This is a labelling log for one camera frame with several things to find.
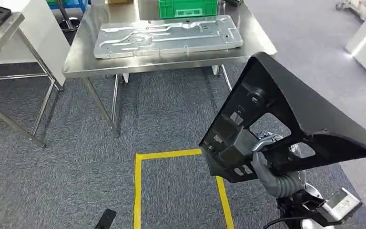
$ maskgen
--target gray cable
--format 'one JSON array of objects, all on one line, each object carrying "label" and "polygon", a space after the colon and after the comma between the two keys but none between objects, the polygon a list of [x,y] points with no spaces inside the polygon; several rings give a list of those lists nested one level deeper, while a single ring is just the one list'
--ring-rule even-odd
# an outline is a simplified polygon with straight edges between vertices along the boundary
[{"label": "gray cable", "polygon": [[266,166],[267,161],[262,152],[253,153],[251,164],[267,193],[274,197],[289,197],[305,187],[305,171],[289,172],[276,177]]}]

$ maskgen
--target metal plate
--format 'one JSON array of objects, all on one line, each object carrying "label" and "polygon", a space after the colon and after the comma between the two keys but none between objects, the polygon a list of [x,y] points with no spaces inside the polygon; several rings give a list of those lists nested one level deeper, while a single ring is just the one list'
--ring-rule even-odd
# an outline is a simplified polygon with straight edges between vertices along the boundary
[{"label": "metal plate", "polygon": [[103,24],[99,59],[233,49],[243,44],[229,15]]}]

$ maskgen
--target yellow line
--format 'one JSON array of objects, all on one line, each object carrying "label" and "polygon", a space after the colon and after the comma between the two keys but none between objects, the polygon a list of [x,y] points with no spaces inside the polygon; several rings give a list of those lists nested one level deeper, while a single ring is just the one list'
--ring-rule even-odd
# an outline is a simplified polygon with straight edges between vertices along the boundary
[{"label": "yellow line", "polygon": [[220,193],[222,209],[224,210],[225,222],[227,229],[234,229],[234,221],[232,220],[231,209],[229,208],[228,197],[226,196],[224,179],[217,177],[218,192]]},{"label": "yellow line", "polygon": [[142,157],[135,156],[135,202],[134,202],[134,229],[141,229],[141,171]]},{"label": "yellow line", "polygon": [[[188,149],[172,152],[136,154],[135,155],[135,202],[134,202],[134,229],[141,229],[141,173],[142,161],[149,159],[170,158],[178,156],[194,156],[201,154],[200,149]],[[226,228],[234,229],[234,221],[232,220],[231,210],[229,208],[228,198],[225,192],[224,180],[221,177],[217,178],[218,192],[220,194],[221,203],[224,211]]]},{"label": "yellow line", "polygon": [[192,156],[201,154],[200,149],[187,149],[187,150],[179,150],[172,152],[162,152],[162,153],[150,153],[150,154],[138,154],[140,155],[142,160],[148,159],[160,159],[160,158],[168,158],[168,157],[176,157],[176,156]]}]

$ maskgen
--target table leg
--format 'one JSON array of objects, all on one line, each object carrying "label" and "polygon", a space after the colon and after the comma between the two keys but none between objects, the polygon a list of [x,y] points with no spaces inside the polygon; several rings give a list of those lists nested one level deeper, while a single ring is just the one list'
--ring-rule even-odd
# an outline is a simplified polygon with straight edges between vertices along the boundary
[{"label": "table leg", "polygon": [[129,73],[123,73],[122,78],[124,79],[124,82],[128,83],[128,78],[130,77]]},{"label": "table leg", "polygon": [[220,66],[219,65],[213,65],[211,67],[213,68],[214,75],[218,75],[218,73],[220,71]]},{"label": "table leg", "polygon": [[38,138],[36,138],[35,136],[33,136],[32,134],[27,132],[23,127],[21,127],[19,124],[17,124],[15,121],[13,121],[11,118],[7,117],[1,111],[0,111],[0,118],[3,121],[5,121],[7,124],[11,125],[15,130],[19,131],[23,136],[28,138],[30,141],[33,141],[37,146],[39,146],[39,147],[45,146],[45,144],[41,140],[39,140]]},{"label": "table leg", "polygon": [[229,91],[232,91],[231,82],[229,82],[229,78],[228,78],[228,75],[226,74],[225,66],[223,64],[221,64],[221,69],[222,69],[222,75],[224,75],[224,78],[225,78],[226,84],[228,85]]},{"label": "table leg", "polygon": [[96,90],[94,89],[91,80],[88,77],[82,78],[83,83],[85,84],[86,88],[88,89],[88,92],[93,97],[93,101],[97,108],[99,109],[100,113],[103,115],[104,120],[109,125],[110,129],[112,130],[115,137],[119,136],[119,131],[114,126],[112,119],[110,118],[109,114],[107,113],[106,109],[103,106],[102,101],[100,100],[99,96],[96,93]]},{"label": "table leg", "polygon": [[[117,103],[117,96],[119,93],[119,82],[120,82],[120,75],[116,74],[116,77],[114,79],[114,92],[113,92],[113,101],[112,101],[112,122],[115,128],[119,126],[119,114],[120,114],[120,106]],[[115,133],[115,137],[118,137],[120,135],[120,132],[117,128],[117,131]]]},{"label": "table leg", "polygon": [[45,108],[47,106],[48,100],[50,99],[50,95],[52,93],[52,89],[54,87],[55,80],[51,79],[50,82],[51,82],[50,83],[50,86],[48,88],[48,91],[45,94],[43,103],[42,103],[42,105],[40,107],[39,114],[37,116],[36,121],[34,122],[33,130],[31,132],[32,135],[36,135],[37,129],[39,128],[39,125],[40,125],[41,118],[43,117],[43,114],[44,114],[44,110],[45,110]]},{"label": "table leg", "polygon": [[30,50],[30,52],[33,54],[33,56],[36,58],[36,60],[39,63],[40,67],[48,75],[48,78],[51,81],[54,81],[55,88],[57,88],[58,91],[62,91],[63,90],[62,86],[55,79],[54,74],[52,74],[51,70],[47,67],[44,60],[41,58],[41,56],[38,54],[38,52],[34,49],[33,45],[30,43],[29,39],[27,39],[27,37],[24,35],[24,33],[20,29],[18,29],[17,32],[19,33],[20,37],[22,38],[24,44],[27,46],[27,48]]}]

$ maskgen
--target steel table edge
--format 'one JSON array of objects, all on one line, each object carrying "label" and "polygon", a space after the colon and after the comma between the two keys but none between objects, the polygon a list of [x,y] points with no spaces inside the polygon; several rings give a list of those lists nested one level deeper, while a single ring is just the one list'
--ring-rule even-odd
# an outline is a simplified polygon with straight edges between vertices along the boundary
[{"label": "steel table edge", "polygon": [[189,61],[189,62],[168,62],[168,63],[157,63],[149,65],[140,65],[134,67],[111,67],[102,69],[91,69],[83,71],[62,71],[65,78],[74,79],[82,77],[94,77],[107,74],[116,73],[143,73],[151,71],[162,71],[162,70],[173,70],[173,69],[184,69],[184,68],[197,68],[197,67],[207,67],[220,64],[230,64],[230,63],[246,63],[251,56],[240,56],[240,57],[227,57],[220,59],[209,59],[209,60],[199,60],[199,61]]}]

